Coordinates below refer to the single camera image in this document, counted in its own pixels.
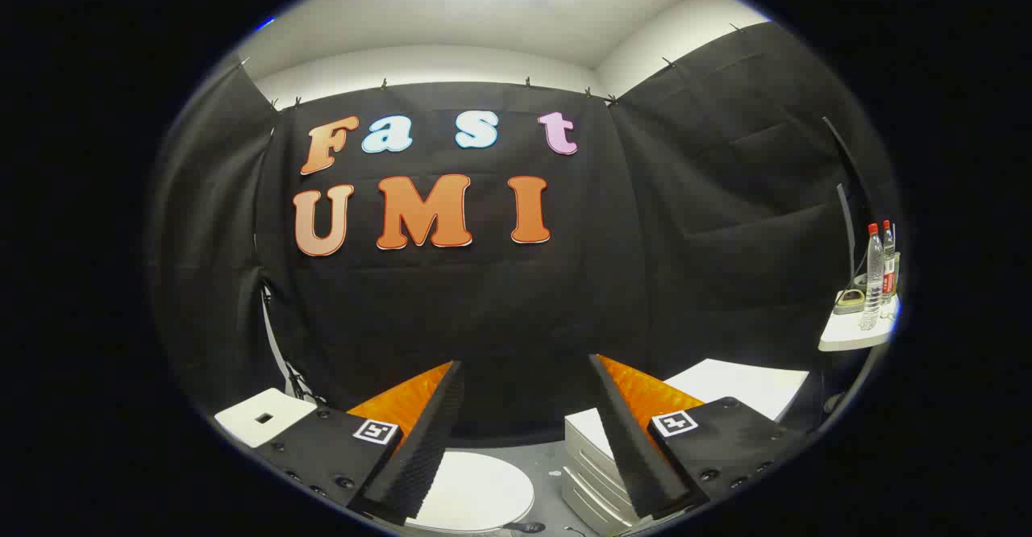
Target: blue letter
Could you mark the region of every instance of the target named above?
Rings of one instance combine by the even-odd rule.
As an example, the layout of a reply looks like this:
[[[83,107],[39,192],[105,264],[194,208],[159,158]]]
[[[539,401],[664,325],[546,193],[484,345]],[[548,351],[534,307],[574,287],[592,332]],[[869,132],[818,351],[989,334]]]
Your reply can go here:
[[[455,141],[461,148],[487,148],[498,139],[498,117],[493,112],[463,112],[455,119],[455,126],[462,130],[455,134]]]
[[[368,154],[376,154],[384,150],[401,152],[412,145],[412,138],[409,137],[410,129],[412,129],[412,120],[405,116],[381,118],[369,126],[369,131],[373,133],[362,140],[362,151]]]

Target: black fabric backdrop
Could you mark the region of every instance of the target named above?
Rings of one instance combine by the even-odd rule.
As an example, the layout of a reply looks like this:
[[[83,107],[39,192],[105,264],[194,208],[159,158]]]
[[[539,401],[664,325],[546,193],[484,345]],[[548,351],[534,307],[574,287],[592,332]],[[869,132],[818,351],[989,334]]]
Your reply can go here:
[[[609,107],[549,89],[424,84],[314,100],[277,117],[244,71],[230,74],[225,86],[250,101],[234,102],[231,119],[202,124],[224,132],[217,148],[179,143],[195,150],[173,153],[180,167],[166,172],[206,167],[207,178],[174,203],[162,194],[178,215],[156,225],[164,234],[152,232],[152,250],[175,270],[156,283],[159,325],[188,391],[209,410],[282,383],[263,351],[259,280],[273,291],[284,355],[336,407],[463,360],[456,443],[560,438],[562,416],[594,402],[591,352],[658,378],[705,357],[819,371],[818,336],[848,279],[835,185],[859,194],[823,117],[857,158],[873,216],[900,215],[883,149],[859,104],[774,24],[716,38]],[[211,95],[213,103],[226,97]],[[470,109],[498,116],[493,146],[455,144],[455,117]],[[551,112],[574,123],[576,154],[548,148],[537,118]],[[335,163],[301,177],[308,132],[351,115],[360,126]],[[412,119],[412,146],[362,152],[368,125],[391,115]],[[202,148],[224,162],[200,160]],[[472,181],[473,244],[377,249],[377,183],[408,176],[425,198],[447,173]],[[516,215],[506,181],[514,176],[548,182],[548,243],[510,239]],[[347,241],[331,256],[303,255],[291,200],[303,190],[325,197],[338,184],[355,187]],[[328,200],[316,213],[323,234]]]

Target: white round stool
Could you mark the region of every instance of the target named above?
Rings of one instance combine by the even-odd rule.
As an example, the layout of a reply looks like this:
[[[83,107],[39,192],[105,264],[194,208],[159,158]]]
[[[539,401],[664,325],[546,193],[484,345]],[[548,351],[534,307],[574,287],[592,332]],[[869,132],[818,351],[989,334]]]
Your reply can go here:
[[[475,452],[445,452],[419,516],[406,526],[443,533],[487,533],[523,517],[534,485],[523,471]]]

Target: white wall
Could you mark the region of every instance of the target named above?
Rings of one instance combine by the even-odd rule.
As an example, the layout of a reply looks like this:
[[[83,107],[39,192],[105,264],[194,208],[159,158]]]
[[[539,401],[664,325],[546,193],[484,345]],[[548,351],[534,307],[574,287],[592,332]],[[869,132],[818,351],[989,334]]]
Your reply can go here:
[[[310,101],[344,92],[427,82],[497,82],[573,92],[591,88],[605,94],[595,71],[558,60],[504,50],[454,45],[413,45],[365,50],[332,56],[277,71],[256,82],[269,100],[283,108],[301,97]]]
[[[602,92],[621,96],[641,84],[667,62],[705,45],[741,27],[767,19],[736,0],[684,0],[656,15],[599,64]]]
[[[600,96],[623,95],[675,60],[741,27],[767,19],[737,0],[684,0],[616,45],[596,69],[506,50],[461,45],[410,45],[365,50],[297,65],[256,82],[269,100],[286,107],[300,96],[310,101],[387,85],[428,82],[523,84]]]

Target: white table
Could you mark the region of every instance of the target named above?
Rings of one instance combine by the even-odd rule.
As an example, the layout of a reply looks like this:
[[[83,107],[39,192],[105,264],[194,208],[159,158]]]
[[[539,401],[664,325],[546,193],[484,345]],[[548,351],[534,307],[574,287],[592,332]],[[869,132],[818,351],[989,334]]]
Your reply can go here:
[[[841,297],[842,291],[835,295],[837,302]],[[896,315],[899,312],[899,294],[893,294],[886,304],[890,308],[890,317],[879,317],[874,327],[864,330],[860,328],[860,318],[864,312],[848,313],[844,315],[832,314],[825,325],[825,331],[820,335],[820,343],[817,349],[821,351],[847,351],[862,348],[874,347],[889,341],[893,327],[896,326]]]

